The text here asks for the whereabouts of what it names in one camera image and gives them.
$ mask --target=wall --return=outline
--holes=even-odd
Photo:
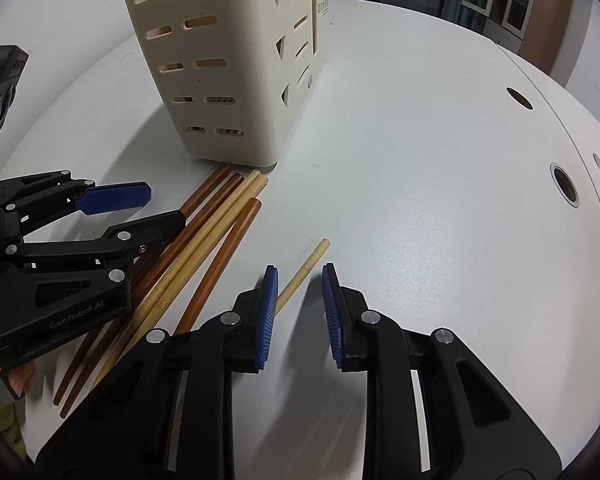
[[[574,0],[567,35],[551,76],[600,122],[600,2],[598,0]]]

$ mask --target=finger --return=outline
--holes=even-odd
[[[9,371],[9,384],[18,396],[22,394],[27,379],[29,379],[35,371],[36,365],[33,362],[26,363]]]

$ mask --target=chopstick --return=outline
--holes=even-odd
[[[222,276],[226,266],[229,264],[232,256],[234,256],[238,245],[240,245],[244,235],[247,234],[261,207],[262,202],[256,198],[251,198],[247,202],[247,205],[244,206],[235,221],[234,227],[211,262],[187,309],[180,318],[180,322],[175,330],[176,334],[183,334],[191,330],[202,308],[205,306],[206,300],[211,296],[211,292],[218,284],[220,276]]]
[[[158,262],[152,269],[145,275],[142,282],[138,284],[136,289],[131,294],[131,303],[138,305],[144,300],[144,297],[154,288],[154,285],[158,282],[160,277],[169,269],[169,266],[175,261],[187,244],[193,239],[193,237],[200,231],[202,226],[212,217],[212,215],[218,210],[221,204],[223,204],[235,191],[235,189],[244,181],[244,177],[240,173],[234,173],[234,175],[221,187],[221,189],[213,195],[211,200],[205,204],[200,210],[199,214],[189,222],[184,228],[180,235],[173,241],[173,243],[164,251],[160,256]]]
[[[198,209],[202,203],[211,195],[214,189],[222,183],[231,173],[231,166],[223,164],[207,177],[207,179],[193,192],[193,194],[180,207],[180,212],[189,218]],[[151,269],[160,257],[160,251],[152,254],[140,256],[132,270],[132,287],[135,287],[144,278],[145,274]]]
[[[130,320],[129,325],[109,353],[109,357],[100,369],[100,373],[92,388],[111,371],[120,356],[144,335],[144,333],[138,334],[138,332],[141,330],[141,327],[143,327],[144,320],[149,314],[153,312],[151,319],[157,316],[155,322],[162,317],[187,282],[200,268],[209,254],[211,254],[211,251],[213,251],[215,246],[220,243],[222,238],[224,238],[224,235],[227,234],[244,205],[250,198],[259,195],[267,185],[267,181],[267,177],[260,174],[259,171],[251,173],[250,176],[238,186],[227,202],[222,204],[222,206],[225,206],[233,198],[233,204],[230,208],[225,209],[223,212],[221,206],[212,219],[200,229],[200,232],[198,232],[185,250],[177,257],[167,272],[164,273],[164,276],[155,285],[149,295],[144,298],[144,301],[140,304],[134,313],[133,318]],[[224,213],[222,217],[216,219],[215,216],[221,212]]]
[[[85,338],[82,340],[82,343],[80,343],[80,346],[78,347],[78,351],[75,353],[74,358],[71,359],[71,363],[69,364],[69,367],[66,369],[66,372],[64,373],[64,377],[62,377],[60,387],[56,391],[56,396],[54,397],[54,405],[57,406],[62,401],[62,398],[64,397],[64,393],[66,392],[67,388],[69,387],[69,384],[71,384],[71,379],[74,378],[74,375],[78,371],[78,368],[80,368],[82,361],[84,361],[84,358],[87,357],[89,350],[91,349],[93,344],[96,342],[96,339],[100,335],[100,332],[102,332],[102,327],[98,327],[98,328],[95,328],[94,330],[91,330],[91,332],[89,332],[85,336]]]
[[[217,184],[220,184],[222,182],[222,180],[224,180],[224,177],[226,176],[226,173],[227,173],[226,168],[229,168],[229,170],[230,170],[230,166],[221,166],[220,168],[215,170],[211,174],[211,176],[208,177],[208,179],[206,179],[202,183],[202,185],[191,195],[191,197],[180,208],[180,210],[183,212],[183,214],[193,213],[195,211],[195,208],[194,208],[195,205],[202,204],[202,202],[204,202],[204,200],[209,196],[209,194],[212,193],[213,190],[217,187]],[[195,230],[199,229],[202,226],[202,224],[211,215],[214,214],[214,212],[221,206],[223,200],[229,194],[231,194],[233,192],[233,190],[235,189],[235,187],[238,186],[238,184],[240,183],[241,180],[242,180],[242,176],[238,173],[235,173],[224,184],[224,186],[222,186],[218,190],[218,192],[211,198],[211,200],[209,200],[209,202],[207,202],[203,206],[203,208],[199,211],[199,213],[191,219],[191,222],[189,222],[189,224],[185,227],[183,232],[174,240],[174,242],[170,245],[170,247],[173,244],[178,243],[178,240],[180,240],[180,237],[183,236],[183,233],[185,233],[185,231],[186,231],[186,236],[195,235]],[[132,303],[131,303],[132,311],[136,308],[136,306],[138,306],[138,303],[139,303],[139,301],[134,303],[134,292],[132,291]],[[62,409],[62,412],[61,412],[61,416],[62,416],[62,413],[64,413],[64,416],[62,416],[62,418],[64,418],[66,416],[66,413],[71,408],[71,405],[75,402],[75,399],[77,398],[78,394],[80,393],[80,390],[83,388],[84,383],[89,379],[91,373],[97,366],[98,362],[100,361],[102,356],[107,351],[107,348],[109,348],[111,343],[116,338],[116,335],[118,334],[120,329],[124,326],[124,322],[125,322],[124,317],[113,320],[113,322],[111,323],[111,325],[109,326],[107,331],[104,333],[104,336],[102,337],[102,339],[96,346],[95,350],[93,351],[92,355],[90,356],[90,360],[87,362],[87,364],[85,365],[85,368],[80,373],[80,376],[78,377],[78,380],[76,381],[76,383],[74,385],[74,388],[72,388],[71,394],[69,396],[69,399],[72,399],[72,400],[70,401],[68,399],[67,402],[65,403],[65,405]],[[80,347],[78,348],[78,351],[76,352],[74,358],[71,361],[71,364],[69,364],[69,367],[67,368],[67,371],[65,372],[64,377],[62,378],[62,381],[60,383],[60,387],[58,388],[58,391],[56,392],[56,395],[54,397],[54,404],[56,406],[58,406],[60,404],[60,402],[62,401],[64,394],[66,393],[69,385],[71,384],[72,378],[74,377],[75,373],[78,371],[80,364],[82,363],[82,361],[84,361],[90,348],[93,346],[93,344],[97,340],[102,329],[103,329],[103,327],[100,327],[96,330],[92,330],[91,332],[89,332],[87,334],[87,336],[82,341]]]
[[[320,258],[324,256],[324,253],[327,252],[330,245],[331,242],[328,241],[327,238],[322,240],[315,248],[314,252],[307,258],[305,263],[302,264],[300,270],[298,270],[296,275],[278,296],[278,300],[276,301],[276,316],[291,299],[296,290],[298,290],[300,285],[302,285],[302,282],[304,282],[306,277],[311,273],[316,264],[320,261]]]

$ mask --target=brown chopstick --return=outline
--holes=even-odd
[[[151,268],[147,275],[142,280],[142,283],[136,287],[136,290],[131,295],[131,303],[138,305],[149,291],[154,288],[154,285],[160,279],[160,277],[166,272],[173,261],[178,257],[184,247],[192,240],[200,228],[206,223],[211,215],[218,209],[222,202],[224,202],[235,188],[244,180],[244,177],[239,173],[234,175],[226,181],[224,186],[213,195],[211,200],[205,204],[200,210],[196,217],[189,222],[184,228],[180,235],[173,241],[173,243],[164,251],[160,260]]]
[[[240,212],[234,227],[211,262],[187,309],[184,311],[176,327],[176,334],[183,334],[192,329],[220,276],[222,276],[238,245],[240,245],[244,235],[247,234],[249,227],[255,220],[261,206],[262,202],[260,200],[251,198]]]
[[[160,270],[158,268],[158,266],[155,266],[152,268],[150,273],[144,277],[144,280],[142,280],[141,285],[144,285],[144,287],[148,287],[148,289],[145,288],[145,290],[147,292],[149,292],[149,290],[151,290],[153,288],[153,286],[155,285],[155,282],[151,283],[149,280],[153,280],[154,279],[153,276],[157,275],[157,278],[156,278],[156,281],[157,281],[162,276],[164,271],[169,267],[169,265],[171,265],[171,262],[173,261],[173,259],[171,259],[171,254],[172,253],[175,254],[174,257],[176,257],[178,255],[178,252],[180,250],[182,250],[181,247],[187,245],[188,241],[190,241],[196,235],[196,233],[200,230],[200,228],[206,223],[206,220],[220,207],[222,202],[224,202],[224,200],[229,195],[231,195],[231,193],[235,190],[236,187],[239,186],[239,184],[243,180],[244,180],[243,176],[241,176],[239,173],[234,173],[234,175],[224,183],[224,186],[222,186],[218,190],[218,192],[211,197],[209,202],[207,202],[204,205],[204,207],[198,212],[198,214],[192,218],[191,222],[189,222],[189,224],[184,228],[184,230],[180,233],[180,235],[169,246],[167,251],[165,251],[162,254],[162,256],[160,257],[160,261],[158,262],[158,266],[160,266],[160,269],[162,269],[164,267],[164,265],[166,264],[166,262],[169,261],[169,263],[166,265],[164,270]],[[171,247],[176,246],[176,244],[177,244],[177,248],[178,248],[177,251],[176,250],[171,251]],[[138,291],[139,291],[141,285],[139,285],[138,288],[136,288],[136,290],[133,291],[133,293],[132,293],[132,299],[131,299],[131,309],[132,310],[131,310],[130,314],[136,309],[136,307],[138,307],[138,304],[142,301],[142,299],[144,299],[144,296],[141,296],[140,294],[138,294]],[[80,374],[78,375],[78,378],[76,379],[76,381],[74,383],[74,386],[72,387],[71,391],[69,392],[69,396],[67,397],[67,400],[65,401],[64,406],[62,407],[62,410],[60,411],[60,416],[62,418],[65,418],[68,415],[69,410],[74,405],[75,400],[78,398],[78,395],[80,395],[80,391],[84,388],[84,385],[89,380],[89,377],[91,376],[93,371],[96,369],[96,366],[100,362],[100,359],[102,359],[103,355],[106,354],[107,349],[109,349],[109,346],[115,341],[116,337],[118,336],[118,334],[120,333],[122,328],[126,325],[126,321],[127,321],[127,319],[129,319],[130,314],[128,314],[127,316],[120,317],[118,319],[113,320],[111,325],[109,325],[109,328],[107,329],[107,331],[104,333],[104,335],[102,336],[102,338],[96,345],[96,348],[94,348],[94,350],[91,353],[91,355],[89,356],[88,360],[85,362],[84,367],[80,371]]]
[[[197,188],[193,194],[182,204],[180,208],[181,213],[189,218],[196,209],[198,209],[202,203],[208,198],[213,190],[220,186],[221,182],[226,179],[231,173],[231,166],[223,164],[216,168],[216,170],[209,175],[209,177]],[[142,279],[146,276],[147,272],[157,263],[160,258],[160,251],[155,251],[152,254],[145,254],[140,256],[134,265],[132,270],[132,287],[135,288],[142,282]]]
[[[231,173],[231,166],[228,164],[223,164],[216,168],[216,170],[193,192],[193,194],[187,199],[187,201],[182,205],[180,211],[187,218],[190,217],[194,211],[199,208],[202,203],[211,195],[216,187],[220,185],[220,183]],[[138,258],[136,264],[134,265],[132,271],[132,279],[133,285],[132,289],[136,288],[137,285],[142,283],[142,279],[146,276],[147,272],[155,266],[157,263],[160,254],[146,254],[141,258]],[[131,304],[131,308],[135,308],[137,304]],[[74,378],[75,373],[78,371],[80,364],[84,361],[87,356],[89,350],[97,340],[98,336],[102,332],[103,327],[95,328],[90,331],[87,336],[82,340],[82,343],[78,347],[78,351],[75,353],[74,358],[71,360],[69,367],[64,373],[64,377],[60,383],[60,387],[56,391],[56,395],[54,396],[54,404],[58,406],[64,397],[64,394],[71,383],[71,380]]]
[[[80,364],[82,364],[84,358],[87,357],[89,350],[96,342],[100,332],[102,332],[102,328],[103,327],[99,326],[91,330],[91,332],[89,332],[82,340],[82,343],[80,343],[78,351],[75,353],[74,358],[71,360],[71,364],[69,364],[69,367],[64,373],[60,387],[58,388],[58,391],[56,391],[56,396],[54,397],[54,404],[56,406],[62,401],[65,391],[69,387],[69,384],[71,384],[71,379],[74,378],[75,373],[78,371],[78,368],[80,368]]]

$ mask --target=table surface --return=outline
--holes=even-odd
[[[404,328],[454,330],[569,462],[600,423],[600,174],[580,148],[600,145],[599,124],[468,30],[355,0],[332,0],[329,12],[324,72],[196,326],[229,309],[267,264],[283,286],[327,237],[323,262],[342,285]],[[552,163],[573,180],[578,208]],[[213,167],[185,154],[129,38],[40,116],[0,178],[69,169],[152,186],[139,212],[75,214],[27,237],[67,240],[177,208]],[[160,327],[174,329],[205,270]],[[334,366],[318,272],[276,318],[266,370],[235,381],[239,479],[360,478],[366,376]],[[26,405],[33,456],[61,423],[51,399],[76,347],[38,361]]]

